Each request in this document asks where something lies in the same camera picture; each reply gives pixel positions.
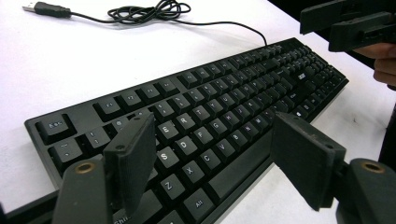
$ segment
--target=metal usb plug tip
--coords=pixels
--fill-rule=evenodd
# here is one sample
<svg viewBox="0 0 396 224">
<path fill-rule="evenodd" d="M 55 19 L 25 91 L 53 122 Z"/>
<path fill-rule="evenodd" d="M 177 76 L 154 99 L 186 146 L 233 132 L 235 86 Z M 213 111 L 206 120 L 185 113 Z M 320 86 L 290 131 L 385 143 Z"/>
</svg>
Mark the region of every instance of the metal usb plug tip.
<svg viewBox="0 0 396 224">
<path fill-rule="evenodd" d="M 30 12 L 35 12 L 35 4 L 37 2 L 30 2 L 29 4 L 27 4 L 26 6 L 22 6 L 23 10 L 25 11 L 30 11 Z"/>
</svg>

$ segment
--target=black keyboard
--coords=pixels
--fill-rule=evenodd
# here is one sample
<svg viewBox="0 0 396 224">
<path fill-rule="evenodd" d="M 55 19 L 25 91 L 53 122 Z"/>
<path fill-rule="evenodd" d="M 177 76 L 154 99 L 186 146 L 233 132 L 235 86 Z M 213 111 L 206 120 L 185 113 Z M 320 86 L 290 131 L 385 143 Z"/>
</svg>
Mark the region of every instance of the black keyboard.
<svg viewBox="0 0 396 224">
<path fill-rule="evenodd" d="M 133 223 L 213 223 L 272 163 L 275 111 L 311 121 L 347 83 L 292 38 L 25 125 L 59 188 L 70 164 L 101 154 L 129 119 L 154 113 L 158 158 Z M 122 209 L 114 218 L 128 220 Z"/>
</svg>

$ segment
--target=keyboard frame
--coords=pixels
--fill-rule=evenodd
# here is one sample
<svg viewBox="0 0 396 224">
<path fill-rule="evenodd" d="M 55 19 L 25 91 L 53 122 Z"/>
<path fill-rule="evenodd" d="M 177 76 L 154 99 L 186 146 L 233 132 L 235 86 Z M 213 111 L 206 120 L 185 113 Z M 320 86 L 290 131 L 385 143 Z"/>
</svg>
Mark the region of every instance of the keyboard frame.
<svg viewBox="0 0 396 224">
<path fill-rule="evenodd" d="M 279 41 L 279 42 L 276 42 L 274 44 L 268 45 L 268 47 L 271 47 L 273 45 L 279 45 L 280 43 L 285 42 L 285 41 L 297 41 L 298 43 L 301 43 L 296 38 L 290 38 L 290 39 L 285 39 L 283 41 Z M 238 54 L 235 54 L 235 55 L 247 53 L 247 52 L 250 52 L 250 51 L 253 51 L 253 50 L 256 50 L 256 49 L 258 49 L 258 48 L 255 48 L 255 49 L 252 49 L 252 50 L 247 50 L 245 52 L 241 52 L 241 53 L 238 53 Z M 220 60 L 216 60 L 216 61 L 213 61 L 213 62 L 210 62 L 210 63 L 217 63 L 217 62 L 220 62 L 221 60 L 224 60 L 224 59 L 227 59 L 227 58 L 230 58 L 230 57 L 233 57 L 233 56 L 234 55 L 231 55 L 229 57 L 225 57 L 225 58 L 222 58 Z M 62 109 L 53 111 L 51 113 L 44 114 L 44 115 L 39 116 L 39 117 L 26 120 L 25 123 L 24 123 L 25 127 L 26 127 L 26 129 L 27 129 L 27 131 L 28 131 L 28 133 L 29 133 L 34 145 L 35 145 L 35 148 L 37 149 L 37 152 L 38 152 L 38 155 L 39 155 L 40 159 L 44 163 L 44 166 L 45 166 L 45 168 L 46 168 L 46 170 L 47 170 L 47 172 L 49 174 L 49 177 L 50 177 L 54 187 L 56 189 L 59 189 L 59 187 L 62 184 L 62 178 L 61 178 L 61 176 L 60 176 L 60 174 L 58 172 L 58 169 L 55 166 L 55 164 L 54 164 L 54 162 L 53 162 L 53 160 L 52 160 L 52 158 L 51 158 L 51 156 L 49 154 L 49 149 L 54 144 L 45 145 L 43 140 L 42 140 L 42 138 L 41 138 L 41 136 L 40 136 L 40 134 L 39 134 L 39 132 L 38 132 L 38 130 L 37 130 L 37 128 L 36 128 L 36 126 L 35 126 L 43 117 L 46 117 L 46 116 L 51 115 L 51 114 L 57 114 L 57 113 L 62 113 L 62 114 L 69 115 L 69 118 L 71 119 L 72 123 L 75 125 L 77 132 L 75 134 L 73 134 L 72 136 L 67 137 L 67 138 L 77 138 L 79 136 L 82 136 L 84 133 L 92 130 L 92 127 L 87 127 L 87 126 L 84 126 L 84 125 L 80 125 L 78 122 L 76 122 L 77 119 L 75 118 L 74 115 L 70 116 L 71 114 L 75 113 L 76 110 L 77 111 L 81 111 L 81 110 L 87 111 L 87 108 L 89 108 L 88 111 L 91 111 L 91 112 L 97 114 L 96 110 L 93 108 L 93 105 L 96 104 L 99 99 L 102 99 L 102 98 L 105 98 L 105 97 L 116 97 L 116 96 L 121 95 L 124 91 L 128 91 L 128 90 L 137 91 L 142 86 L 145 86 L 145 85 L 148 85 L 148 84 L 155 84 L 155 83 L 157 83 L 158 81 L 160 81 L 160 80 L 162 80 L 164 78 L 170 78 L 171 81 L 180 89 L 180 93 L 183 93 L 183 92 L 187 91 L 188 89 L 184 87 L 184 85 L 180 82 L 180 80 L 177 77 L 179 75 L 181 75 L 182 73 L 184 73 L 184 72 L 193 71 L 193 70 L 195 70 L 197 68 L 200 68 L 200 67 L 202 67 L 204 65 L 207 65 L 207 64 L 210 64 L 210 63 L 201 64 L 201 65 L 186 69 L 184 71 L 180 71 L 180 72 L 177 72 L 177 73 L 174 73 L 174 74 L 171 74 L 171 75 L 167 75 L 167 76 L 164 76 L 164 77 L 153 79 L 153 80 L 151 80 L 149 82 L 146 82 L 146 83 L 142 83 L 142 84 L 139 84 L 139 85 L 134 85 L 131 88 L 127 88 L 127 89 L 124 89 L 124 90 L 121 90 L 121 91 L 112 92 L 110 94 L 103 95 L 101 97 L 97 97 L 95 99 L 91 99 L 89 101 L 82 102 L 82 103 L 77 104 L 77 105 L 71 105 L 69 107 L 62 108 Z M 306 121 L 308 121 L 308 122 L 312 121 L 319 113 L 324 111 L 325 107 L 329 106 L 330 102 L 341 92 L 341 90 L 345 87 L 345 85 L 347 83 L 348 83 L 348 80 L 346 78 L 341 83 L 339 83 L 339 85 L 328 95 L 328 97 L 325 100 L 323 100 L 323 102 L 314 110 L 314 112 L 311 115 L 309 115 L 309 117 L 306 119 Z M 162 101 L 166 101 L 166 100 L 172 98 L 173 96 L 175 96 L 175 95 L 163 98 Z M 151 107 L 154 104 L 155 103 L 153 103 L 151 105 L 145 105 L 143 108 L 149 108 L 149 107 Z M 125 113 L 124 115 L 120 116 L 119 118 L 131 117 L 137 111 L 139 111 L 139 110 Z M 90 114 L 91 113 L 79 114 L 78 117 L 79 118 L 87 118 L 88 115 L 90 115 Z M 112 120 L 106 121 L 106 122 L 101 121 L 101 122 L 102 122 L 102 125 L 100 125 L 100 126 L 104 127 L 104 126 L 110 124 L 112 122 Z M 225 199 L 219 206 L 217 206 L 215 208 L 215 210 L 212 211 L 210 213 L 210 215 L 208 217 L 206 217 L 202 223 L 213 223 L 213 222 L 215 222 L 251 186 L 251 184 L 263 172 L 269 171 L 269 170 L 267 170 L 268 167 L 270 167 L 273 164 L 273 162 L 272 162 L 272 160 L 271 160 L 271 158 L 269 156 L 269 146 L 270 146 L 270 141 L 271 141 L 271 134 L 272 134 L 272 128 L 271 128 L 271 130 L 269 132 L 265 133 L 254 144 L 252 144 L 250 146 L 250 147 L 262 147 L 262 146 L 265 146 L 265 148 L 268 150 L 268 157 L 265 158 L 265 160 L 263 160 L 262 164 L 259 165 L 248 176 L 248 178 L 245 179 L 241 183 L 241 185 L 238 186 L 233 191 L 233 193 L 231 193 L 227 197 L 227 199 Z"/>
</svg>

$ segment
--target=spacebar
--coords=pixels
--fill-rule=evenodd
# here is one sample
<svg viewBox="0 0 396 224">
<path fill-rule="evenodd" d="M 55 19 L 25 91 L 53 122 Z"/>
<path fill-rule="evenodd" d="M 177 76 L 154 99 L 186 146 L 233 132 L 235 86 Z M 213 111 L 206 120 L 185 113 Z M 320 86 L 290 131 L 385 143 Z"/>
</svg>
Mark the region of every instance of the spacebar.
<svg viewBox="0 0 396 224">
<path fill-rule="evenodd" d="M 207 194 L 215 204 L 226 199 L 264 159 L 268 158 L 269 146 L 270 134 L 268 133 L 205 185 Z"/>
</svg>

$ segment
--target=computer keyboard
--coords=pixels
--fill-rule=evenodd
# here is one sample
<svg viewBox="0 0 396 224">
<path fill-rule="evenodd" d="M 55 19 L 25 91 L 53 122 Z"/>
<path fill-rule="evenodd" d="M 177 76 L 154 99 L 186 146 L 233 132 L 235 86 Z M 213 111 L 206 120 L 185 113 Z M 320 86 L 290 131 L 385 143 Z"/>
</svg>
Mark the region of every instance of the computer keyboard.
<svg viewBox="0 0 396 224">
<path fill-rule="evenodd" d="M 347 83 L 292 38 L 29 119 L 25 126 L 59 188 L 70 164 L 101 154 L 129 119 L 152 112 L 158 158 L 133 223 L 213 223 L 272 163 L 275 111 L 311 121 Z M 122 209 L 115 211 L 114 223 L 128 219 Z"/>
</svg>

